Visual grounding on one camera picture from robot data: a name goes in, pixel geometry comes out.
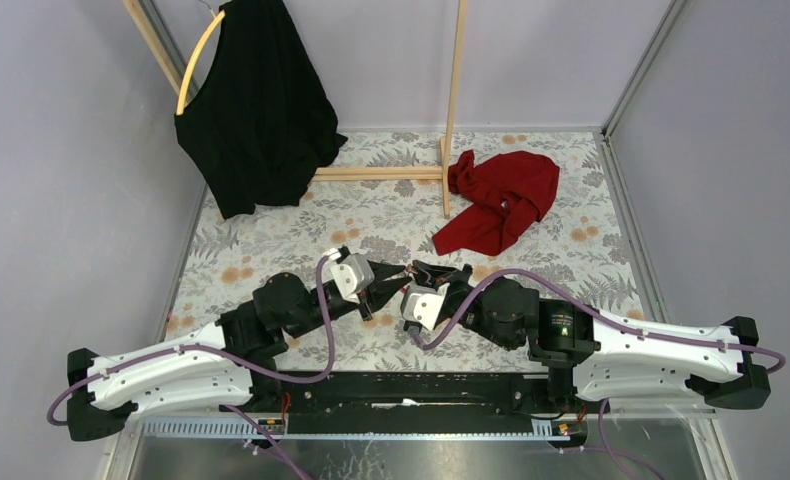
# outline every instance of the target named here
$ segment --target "yellow hanger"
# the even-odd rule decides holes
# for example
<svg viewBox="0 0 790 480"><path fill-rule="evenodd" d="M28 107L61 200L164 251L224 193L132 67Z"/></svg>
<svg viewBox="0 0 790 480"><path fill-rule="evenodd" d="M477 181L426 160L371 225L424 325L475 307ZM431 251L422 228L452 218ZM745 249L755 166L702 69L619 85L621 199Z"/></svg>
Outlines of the yellow hanger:
<svg viewBox="0 0 790 480"><path fill-rule="evenodd" d="M177 97L177 115L182 115L183 110L186 108L186 93L189 91L189 84L192 83L192 74L195 72L195 65L198 63L198 58L201 56L201 51L204 49L204 45L207 44L207 40L209 40L210 35L212 32L215 31L218 24L224 20L224 10L218 12L218 15L215 14L212 10L210 12L213 15L212 23L210 23L207 30L201 35L200 40L198 40L197 45L195 45L195 50L192 52L192 57L189 58L189 64L186 65L186 72L183 74L183 80L180 82L180 95Z"/></svg>

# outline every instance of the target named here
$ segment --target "black garment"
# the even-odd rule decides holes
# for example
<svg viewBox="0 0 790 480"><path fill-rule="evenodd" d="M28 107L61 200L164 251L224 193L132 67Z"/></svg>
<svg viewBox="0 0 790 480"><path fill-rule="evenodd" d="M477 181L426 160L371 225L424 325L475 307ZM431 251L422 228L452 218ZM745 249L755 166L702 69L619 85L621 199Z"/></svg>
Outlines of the black garment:
<svg viewBox="0 0 790 480"><path fill-rule="evenodd" d="M256 205L298 205L318 167L346 138L282 0L221 6L218 48L182 115L177 142L224 218Z"/></svg>

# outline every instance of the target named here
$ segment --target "floor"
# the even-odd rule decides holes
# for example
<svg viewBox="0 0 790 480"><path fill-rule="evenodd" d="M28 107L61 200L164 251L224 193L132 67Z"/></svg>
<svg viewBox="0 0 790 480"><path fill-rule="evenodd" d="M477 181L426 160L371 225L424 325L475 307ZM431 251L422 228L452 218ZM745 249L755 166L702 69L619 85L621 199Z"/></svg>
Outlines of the floor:
<svg viewBox="0 0 790 480"><path fill-rule="evenodd" d="M335 166L438 165L439 133L349 133ZM561 168L557 199L544 220L497 257L458 251L434 253L430 237L442 217L438 181L316 182L299 207L258 207L254 215L225 221L208 195L189 252L166 332L169 338L215 320L251 299L269 276L288 271L313 285L322 252L340 245L372 260L475 268L479 281L507 267L543 275L602 309L642 318L626 240L605 182L591 133L458 133L454 151L474 149L477 162L526 150ZM452 195L453 215L469 205ZM402 331L400 296L370 322L357 314L334 324L337 370L542 370L523 349L506 352L479 336L454 329L436 350L423 353ZM327 358L323 329L294 340L277 357L283 369L319 369Z"/></svg>

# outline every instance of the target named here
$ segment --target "red shirt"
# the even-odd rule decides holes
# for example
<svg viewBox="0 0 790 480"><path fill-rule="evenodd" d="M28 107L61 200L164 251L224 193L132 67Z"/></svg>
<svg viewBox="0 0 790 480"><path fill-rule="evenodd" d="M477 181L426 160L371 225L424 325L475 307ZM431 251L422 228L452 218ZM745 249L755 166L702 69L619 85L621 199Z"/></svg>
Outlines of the red shirt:
<svg viewBox="0 0 790 480"><path fill-rule="evenodd" d="M474 151L448 169L448 186L474 205L433 236L436 253L465 248L498 255L545 217L557 196L560 167L545 155L513 152L474 166Z"/></svg>

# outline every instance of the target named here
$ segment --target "table surface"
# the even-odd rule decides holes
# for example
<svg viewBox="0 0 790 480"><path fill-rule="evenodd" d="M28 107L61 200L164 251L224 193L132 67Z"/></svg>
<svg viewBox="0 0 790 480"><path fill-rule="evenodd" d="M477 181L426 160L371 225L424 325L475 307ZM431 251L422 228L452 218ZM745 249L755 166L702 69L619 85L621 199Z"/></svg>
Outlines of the table surface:
<svg viewBox="0 0 790 480"><path fill-rule="evenodd" d="M438 133L347 136L334 166L440 163ZM321 254L343 244L388 263L469 263L474 267L473 283L502 268L524 268L598 308L642 318L627 241L619 230L591 133L457 133L454 152L469 149L475 150L477 163L525 150L547 155L561 168L557 199L548 215L502 254L435 254L431 236L447 223L438 181L315 182L298 207L260 206L254 215L227 221L208 195L169 313L167 337L216 320L250 300L251 292L278 272L292 272L312 287ZM453 215L469 205L451 196ZM351 314L334 323L337 370L544 370L527 360L524 349L507 352L460 328L436 350L421 352L402 331L399 303L396 296L370 322ZM320 369L327 359L323 329L297 340L287 337L287 343L289 351L276 358L279 368Z"/></svg>

